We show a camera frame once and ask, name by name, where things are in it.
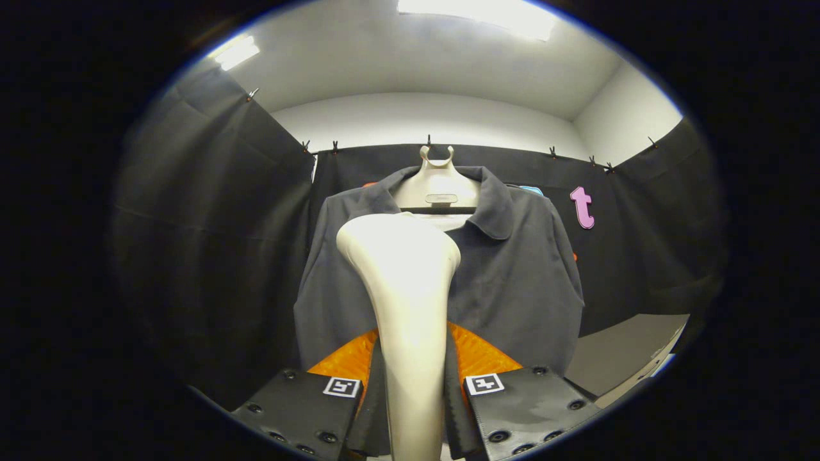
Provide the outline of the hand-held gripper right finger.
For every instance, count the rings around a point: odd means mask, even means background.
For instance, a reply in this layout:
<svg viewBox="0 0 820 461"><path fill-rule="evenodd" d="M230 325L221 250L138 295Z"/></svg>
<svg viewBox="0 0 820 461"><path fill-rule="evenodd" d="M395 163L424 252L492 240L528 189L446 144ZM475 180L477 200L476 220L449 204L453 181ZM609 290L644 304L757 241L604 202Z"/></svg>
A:
<svg viewBox="0 0 820 461"><path fill-rule="evenodd" d="M454 459L514 460L595 420L595 397L546 365L522 366L448 324L445 427Z"/></svg>

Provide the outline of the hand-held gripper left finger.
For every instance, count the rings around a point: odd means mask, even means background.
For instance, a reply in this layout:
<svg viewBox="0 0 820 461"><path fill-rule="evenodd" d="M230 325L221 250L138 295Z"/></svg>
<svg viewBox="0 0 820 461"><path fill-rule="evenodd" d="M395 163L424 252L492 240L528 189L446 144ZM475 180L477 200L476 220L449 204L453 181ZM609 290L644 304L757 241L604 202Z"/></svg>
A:
<svg viewBox="0 0 820 461"><path fill-rule="evenodd" d="M364 460L389 453L384 360L377 330L309 370L285 368L232 412L298 460Z"/></svg>

